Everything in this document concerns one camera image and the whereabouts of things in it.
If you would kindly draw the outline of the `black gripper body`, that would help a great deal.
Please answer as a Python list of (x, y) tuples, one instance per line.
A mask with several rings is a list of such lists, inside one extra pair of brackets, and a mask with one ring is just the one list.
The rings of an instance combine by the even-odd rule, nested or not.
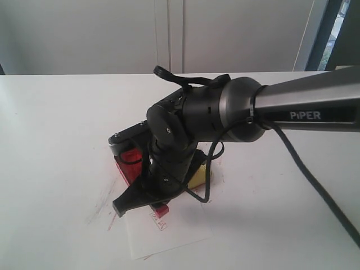
[(176, 149), (152, 139), (147, 145), (146, 171), (134, 184), (134, 207), (163, 205), (186, 192), (201, 203), (200, 197), (188, 188), (188, 183), (205, 161), (205, 154), (197, 149), (198, 142), (191, 141), (184, 149)]

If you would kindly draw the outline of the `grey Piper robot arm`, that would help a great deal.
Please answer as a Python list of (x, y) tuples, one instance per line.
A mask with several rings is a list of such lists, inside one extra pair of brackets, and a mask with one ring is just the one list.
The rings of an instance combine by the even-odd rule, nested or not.
[(253, 142), (277, 124), (282, 129), (359, 131), (359, 67), (351, 66), (274, 85), (249, 77), (154, 74), (179, 89), (153, 104), (146, 120), (109, 138), (118, 159), (131, 148), (142, 156), (140, 175), (113, 201), (118, 216), (167, 204), (187, 189), (200, 166), (200, 142)]

